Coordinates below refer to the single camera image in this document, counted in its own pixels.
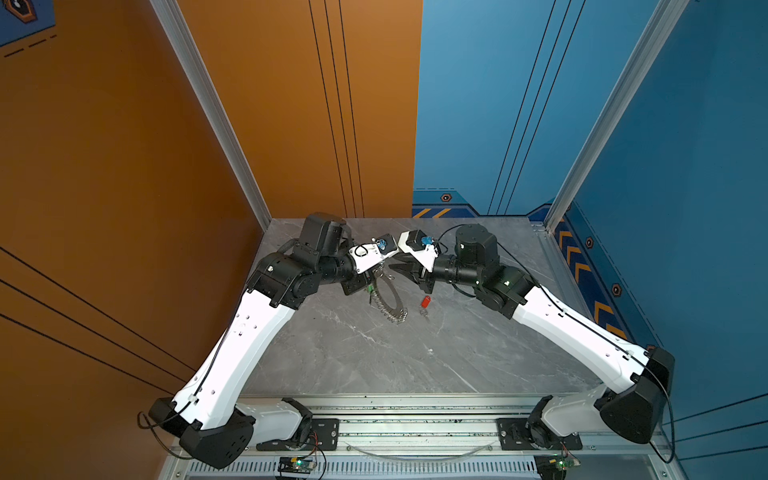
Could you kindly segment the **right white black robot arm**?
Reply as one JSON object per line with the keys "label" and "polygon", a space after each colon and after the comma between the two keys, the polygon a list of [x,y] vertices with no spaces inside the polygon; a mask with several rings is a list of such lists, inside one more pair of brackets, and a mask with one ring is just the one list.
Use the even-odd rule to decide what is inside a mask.
{"label": "right white black robot arm", "polygon": [[520,262],[503,263],[505,248],[481,225],[458,226],[451,253],[421,230],[401,233],[396,243],[393,270],[425,293],[438,282],[468,286],[482,305],[546,337],[598,377],[589,391],[538,401],[524,427],[535,447],[558,448],[584,432],[652,442],[672,412],[675,359],[668,351],[608,332],[558,299]]}

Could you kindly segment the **bunch of coloured key tags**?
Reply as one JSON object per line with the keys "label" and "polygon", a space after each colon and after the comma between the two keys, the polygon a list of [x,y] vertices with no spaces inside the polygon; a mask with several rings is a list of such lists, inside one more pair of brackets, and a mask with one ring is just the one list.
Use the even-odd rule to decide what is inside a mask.
{"label": "bunch of coloured key tags", "polygon": [[369,294],[369,300],[370,301],[372,301],[376,297],[376,295],[378,294],[377,287],[373,283],[369,284],[366,287],[366,291]]}

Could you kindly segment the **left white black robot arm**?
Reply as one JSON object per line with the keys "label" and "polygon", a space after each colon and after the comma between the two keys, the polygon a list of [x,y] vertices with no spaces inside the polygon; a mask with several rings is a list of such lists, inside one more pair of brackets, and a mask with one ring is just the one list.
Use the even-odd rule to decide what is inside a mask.
{"label": "left white black robot arm", "polygon": [[388,254],[385,239],[353,240],[342,218],[309,215],[299,237],[258,261],[225,332],[188,383],[137,415],[142,430],[163,430],[183,449],[181,459],[222,469],[246,449],[282,441],[312,448],[312,412],[292,398],[239,407],[247,380],[279,331],[324,284],[351,295],[371,282]]}

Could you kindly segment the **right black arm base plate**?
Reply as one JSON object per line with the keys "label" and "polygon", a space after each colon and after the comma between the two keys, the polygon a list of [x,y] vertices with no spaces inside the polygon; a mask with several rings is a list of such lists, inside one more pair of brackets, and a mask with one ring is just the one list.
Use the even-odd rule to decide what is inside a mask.
{"label": "right black arm base plate", "polygon": [[523,418],[498,418],[495,424],[500,446],[504,451],[583,449],[578,434],[559,437],[543,424],[532,424]]}

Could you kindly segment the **red tag with small key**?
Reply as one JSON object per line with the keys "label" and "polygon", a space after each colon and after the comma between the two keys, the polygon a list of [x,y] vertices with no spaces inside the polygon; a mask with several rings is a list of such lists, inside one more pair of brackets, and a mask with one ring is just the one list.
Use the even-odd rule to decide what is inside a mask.
{"label": "red tag with small key", "polygon": [[431,304],[431,301],[432,301],[431,296],[425,295],[420,302],[419,313],[425,318],[429,316],[429,306]]}

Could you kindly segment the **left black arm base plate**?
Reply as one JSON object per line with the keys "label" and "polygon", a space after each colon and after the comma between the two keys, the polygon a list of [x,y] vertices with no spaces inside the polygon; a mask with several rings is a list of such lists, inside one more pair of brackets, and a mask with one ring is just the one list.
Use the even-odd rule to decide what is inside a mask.
{"label": "left black arm base plate", "polygon": [[256,445],[263,452],[309,452],[319,446],[324,452],[335,451],[338,447],[340,430],[339,418],[313,418],[308,437],[299,443],[289,440],[273,440]]}

